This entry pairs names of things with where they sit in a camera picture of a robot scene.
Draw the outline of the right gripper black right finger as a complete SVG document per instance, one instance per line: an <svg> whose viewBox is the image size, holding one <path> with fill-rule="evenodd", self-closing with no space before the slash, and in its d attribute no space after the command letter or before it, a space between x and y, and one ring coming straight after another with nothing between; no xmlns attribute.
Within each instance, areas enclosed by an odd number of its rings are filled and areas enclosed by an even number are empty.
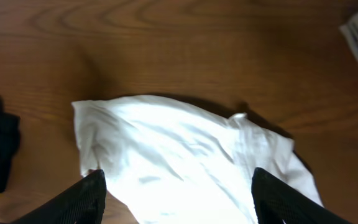
<svg viewBox="0 0 358 224"><path fill-rule="evenodd" d="M251 191L259 224L349 224L263 168L255 169Z"/></svg>

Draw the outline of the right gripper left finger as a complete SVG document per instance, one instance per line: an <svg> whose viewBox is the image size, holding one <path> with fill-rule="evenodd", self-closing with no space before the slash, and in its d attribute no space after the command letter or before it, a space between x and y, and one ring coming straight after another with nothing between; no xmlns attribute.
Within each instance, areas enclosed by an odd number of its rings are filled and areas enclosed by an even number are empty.
<svg viewBox="0 0 358 224"><path fill-rule="evenodd" d="M106 193L105 175L98 169L13 224L101 224Z"/></svg>

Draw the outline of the white t-shirt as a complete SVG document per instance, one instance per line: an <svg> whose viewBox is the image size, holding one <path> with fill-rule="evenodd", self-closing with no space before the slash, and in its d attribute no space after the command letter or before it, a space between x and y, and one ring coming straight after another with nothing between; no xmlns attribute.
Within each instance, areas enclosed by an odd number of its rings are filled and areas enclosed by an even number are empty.
<svg viewBox="0 0 358 224"><path fill-rule="evenodd" d="M256 223L258 167L321 203L293 141L244 113L224 118L152 95L73 108L81 174L102 169L109 193L139 223Z"/></svg>

